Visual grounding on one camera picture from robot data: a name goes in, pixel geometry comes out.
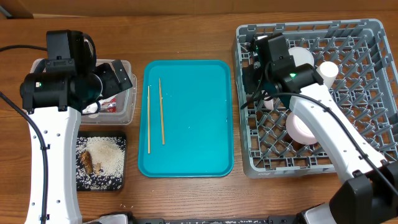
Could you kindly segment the red snack wrapper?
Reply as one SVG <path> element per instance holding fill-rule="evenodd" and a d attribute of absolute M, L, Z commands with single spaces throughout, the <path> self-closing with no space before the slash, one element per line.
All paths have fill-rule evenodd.
<path fill-rule="evenodd" d="M 103 102 L 101 103 L 100 112 L 101 113 L 115 113 L 116 107 L 117 107 L 117 103 L 116 103 L 115 98 L 112 98 L 110 100 L 103 100 Z"/>

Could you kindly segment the large white plate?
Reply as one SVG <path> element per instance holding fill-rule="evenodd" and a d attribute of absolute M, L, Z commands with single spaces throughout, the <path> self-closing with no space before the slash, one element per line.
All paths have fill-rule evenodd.
<path fill-rule="evenodd" d="M 264 97 L 264 106 L 267 110 L 273 110 L 274 109 L 274 99 L 271 96 L 265 95 Z"/>

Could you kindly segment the white napkin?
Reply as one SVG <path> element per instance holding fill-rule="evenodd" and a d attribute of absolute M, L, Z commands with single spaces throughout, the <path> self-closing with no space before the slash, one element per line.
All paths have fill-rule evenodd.
<path fill-rule="evenodd" d="M 106 100 L 99 100 L 96 101 L 95 103 L 92 103 L 90 105 L 88 105 L 83 111 L 82 111 L 82 115 L 83 116 L 88 116 L 88 115 L 92 115 L 92 114 L 97 114 L 101 111 L 102 109 L 102 105 L 107 103 Z"/>

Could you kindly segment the pale green bowl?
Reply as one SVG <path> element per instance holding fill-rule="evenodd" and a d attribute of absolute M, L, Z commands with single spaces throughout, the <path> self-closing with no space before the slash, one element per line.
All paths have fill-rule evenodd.
<path fill-rule="evenodd" d="M 292 47 L 289 49 L 289 54 L 293 56 L 296 67 L 306 63 L 311 66 L 314 66 L 315 64 L 312 53 L 303 47 Z"/>

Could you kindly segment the small white dish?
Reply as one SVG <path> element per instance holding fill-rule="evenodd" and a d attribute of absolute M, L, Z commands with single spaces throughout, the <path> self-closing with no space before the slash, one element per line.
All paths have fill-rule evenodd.
<path fill-rule="evenodd" d="M 300 144 L 311 145 L 318 142 L 311 130 L 293 112 L 288 115 L 285 127 L 289 136 Z"/>

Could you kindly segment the white cup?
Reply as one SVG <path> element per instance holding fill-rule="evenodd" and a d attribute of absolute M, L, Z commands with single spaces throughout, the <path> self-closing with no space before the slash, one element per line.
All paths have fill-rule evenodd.
<path fill-rule="evenodd" d="M 317 68 L 317 72 L 323 78 L 326 87 L 330 89 L 339 73 L 339 69 L 333 62 L 323 62 Z"/>

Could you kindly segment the brown food scrap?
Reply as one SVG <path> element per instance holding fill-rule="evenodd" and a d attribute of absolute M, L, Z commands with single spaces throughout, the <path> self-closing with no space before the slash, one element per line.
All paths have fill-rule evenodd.
<path fill-rule="evenodd" d="M 81 163 L 84 165 L 87 174 L 93 173 L 93 164 L 91 160 L 91 155 L 88 151 L 84 151 L 80 156 Z"/>

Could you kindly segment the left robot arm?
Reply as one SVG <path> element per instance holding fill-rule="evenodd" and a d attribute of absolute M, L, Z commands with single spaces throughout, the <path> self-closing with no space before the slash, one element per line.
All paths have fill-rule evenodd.
<path fill-rule="evenodd" d="M 56 107 L 39 108 L 29 118 L 44 137 L 47 149 L 47 223 L 81 223 L 76 192 L 76 140 L 81 114 L 75 109 L 59 112 Z M 39 135 L 30 130 L 32 167 L 30 204 L 26 223 L 40 223 L 42 217 L 44 165 Z"/>

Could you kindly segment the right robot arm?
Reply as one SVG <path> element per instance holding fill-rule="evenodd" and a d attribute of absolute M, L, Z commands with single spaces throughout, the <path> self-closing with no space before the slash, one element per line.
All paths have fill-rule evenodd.
<path fill-rule="evenodd" d="M 257 100 L 280 98 L 309 127 L 342 182 L 328 203 L 298 213 L 297 223 L 383 223 L 397 217 L 397 164 L 357 132 L 313 66 L 270 63 L 248 73 L 244 85 Z"/>

